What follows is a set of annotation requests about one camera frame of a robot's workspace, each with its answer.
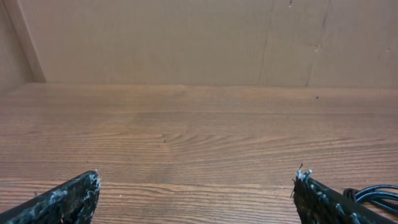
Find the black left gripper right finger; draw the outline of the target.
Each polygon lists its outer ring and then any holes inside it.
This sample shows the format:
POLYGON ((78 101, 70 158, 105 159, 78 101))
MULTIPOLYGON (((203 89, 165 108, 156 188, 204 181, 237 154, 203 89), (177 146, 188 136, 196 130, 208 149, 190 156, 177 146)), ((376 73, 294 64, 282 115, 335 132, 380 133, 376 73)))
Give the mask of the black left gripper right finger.
POLYGON ((291 194, 300 221, 306 224, 394 223, 363 205, 370 203, 395 214, 395 186, 373 185, 362 190, 347 188, 339 193, 311 177, 312 170, 299 168, 291 194))

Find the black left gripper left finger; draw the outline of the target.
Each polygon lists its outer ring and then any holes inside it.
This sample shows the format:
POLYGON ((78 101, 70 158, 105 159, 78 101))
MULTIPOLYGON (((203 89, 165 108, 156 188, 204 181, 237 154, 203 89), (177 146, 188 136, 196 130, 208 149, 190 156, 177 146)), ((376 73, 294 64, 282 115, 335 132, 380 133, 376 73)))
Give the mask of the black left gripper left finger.
POLYGON ((100 178, 86 171, 1 213, 1 223, 90 224, 100 196, 100 178))

